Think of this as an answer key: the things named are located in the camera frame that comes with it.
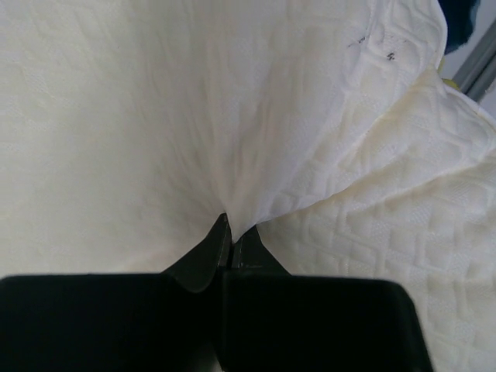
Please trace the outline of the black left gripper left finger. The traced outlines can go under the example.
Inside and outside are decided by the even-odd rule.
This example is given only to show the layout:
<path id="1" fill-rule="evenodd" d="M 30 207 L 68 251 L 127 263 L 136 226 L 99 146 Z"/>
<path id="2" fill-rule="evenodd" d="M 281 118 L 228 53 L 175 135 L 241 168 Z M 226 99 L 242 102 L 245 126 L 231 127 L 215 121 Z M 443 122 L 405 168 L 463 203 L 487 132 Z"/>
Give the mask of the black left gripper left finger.
<path id="1" fill-rule="evenodd" d="M 3 371 L 177 371 L 208 344 L 203 296 L 230 245 L 221 215 L 152 274 L 16 275 L 1 281 Z"/>

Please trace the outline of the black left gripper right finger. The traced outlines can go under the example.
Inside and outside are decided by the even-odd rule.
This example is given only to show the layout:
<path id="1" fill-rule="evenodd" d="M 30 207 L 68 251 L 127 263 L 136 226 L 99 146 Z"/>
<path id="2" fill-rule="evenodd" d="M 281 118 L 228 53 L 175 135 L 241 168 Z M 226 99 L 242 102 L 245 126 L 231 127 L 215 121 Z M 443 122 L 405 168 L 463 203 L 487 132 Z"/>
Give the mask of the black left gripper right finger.
<path id="1" fill-rule="evenodd" d="M 431 371 L 415 306 L 384 280 L 289 274 L 251 229 L 222 275 L 225 371 Z"/>

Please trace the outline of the cream quilted pillow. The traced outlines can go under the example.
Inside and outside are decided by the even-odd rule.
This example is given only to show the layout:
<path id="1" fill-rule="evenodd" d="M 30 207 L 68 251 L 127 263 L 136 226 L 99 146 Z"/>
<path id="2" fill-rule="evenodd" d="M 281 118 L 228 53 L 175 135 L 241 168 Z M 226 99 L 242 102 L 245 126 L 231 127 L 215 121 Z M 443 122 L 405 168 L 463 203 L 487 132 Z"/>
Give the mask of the cream quilted pillow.
<path id="1" fill-rule="evenodd" d="M 493 371 L 495 120 L 447 36 L 438 1 L 3 1 L 2 275 L 159 270 L 226 213 Z"/>

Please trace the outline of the blue fabric pillowcase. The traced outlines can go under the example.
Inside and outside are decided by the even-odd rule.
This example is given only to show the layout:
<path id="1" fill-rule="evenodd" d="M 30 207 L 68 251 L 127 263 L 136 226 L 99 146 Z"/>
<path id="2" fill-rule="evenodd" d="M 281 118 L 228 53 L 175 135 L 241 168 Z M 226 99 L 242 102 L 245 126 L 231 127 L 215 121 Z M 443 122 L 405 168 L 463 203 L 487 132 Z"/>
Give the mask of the blue fabric pillowcase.
<path id="1" fill-rule="evenodd" d="M 439 0 L 438 3 L 447 27 L 445 56 L 468 44 L 474 34 L 482 36 L 487 30 L 488 20 L 479 15 L 484 1 Z"/>

